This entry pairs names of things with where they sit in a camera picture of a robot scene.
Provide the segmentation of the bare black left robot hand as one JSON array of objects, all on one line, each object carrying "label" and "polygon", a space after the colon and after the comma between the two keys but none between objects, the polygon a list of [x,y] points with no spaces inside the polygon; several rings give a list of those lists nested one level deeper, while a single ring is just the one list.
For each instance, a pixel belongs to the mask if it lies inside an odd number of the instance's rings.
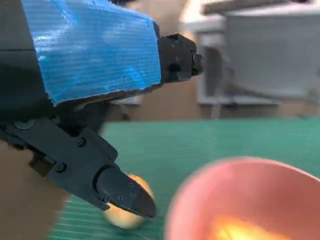
[{"label": "bare black left robot hand", "polygon": [[111,101],[189,80],[203,62],[192,40],[161,36],[152,18],[107,0],[3,0],[0,138],[91,205],[153,218],[153,198],[99,129]]}]

